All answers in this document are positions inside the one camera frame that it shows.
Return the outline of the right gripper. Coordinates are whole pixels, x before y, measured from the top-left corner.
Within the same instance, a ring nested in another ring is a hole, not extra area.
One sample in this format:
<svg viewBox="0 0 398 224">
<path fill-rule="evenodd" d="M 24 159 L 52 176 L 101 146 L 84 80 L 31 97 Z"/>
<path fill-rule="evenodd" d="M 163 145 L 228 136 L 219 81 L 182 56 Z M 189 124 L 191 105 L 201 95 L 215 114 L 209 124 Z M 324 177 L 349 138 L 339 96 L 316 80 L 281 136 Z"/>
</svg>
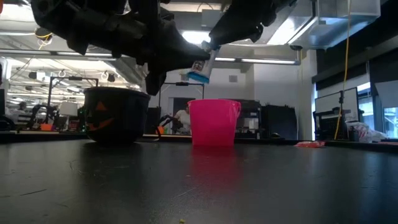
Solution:
<svg viewBox="0 0 398 224">
<path fill-rule="evenodd" d="M 263 26 L 270 26 L 280 7 L 278 0 L 232 1 L 209 33 L 211 44 L 220 46 L 249 39 L 256 42 L 263 33 Z"/>
</svg>

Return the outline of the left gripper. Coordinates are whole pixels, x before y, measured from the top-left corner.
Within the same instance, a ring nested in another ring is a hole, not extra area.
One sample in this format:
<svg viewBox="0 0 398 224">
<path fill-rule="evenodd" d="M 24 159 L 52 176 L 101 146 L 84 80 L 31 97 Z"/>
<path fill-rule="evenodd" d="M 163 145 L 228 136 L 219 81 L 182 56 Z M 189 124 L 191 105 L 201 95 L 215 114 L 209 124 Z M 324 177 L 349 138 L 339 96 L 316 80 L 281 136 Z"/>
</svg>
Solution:
<svg viewBox="0 0 398 224">
<path fill-rule="evenodd" d="M 160 21 L 158 1 L 132 1 L 131 10 L 121 13 L 118 1 L 63 1 L 71 10 L 67 45 L 85 55 L 88 46 L 109 50 L 112 57 L 128 55 L 138 64 L 154 62 L 145 78 L 146 92 L 157 95 L 167 77 L 166 67 L 190 67 L 208 60 L 210 54 L 187 42 L 174 21 Z"/>
</svg>

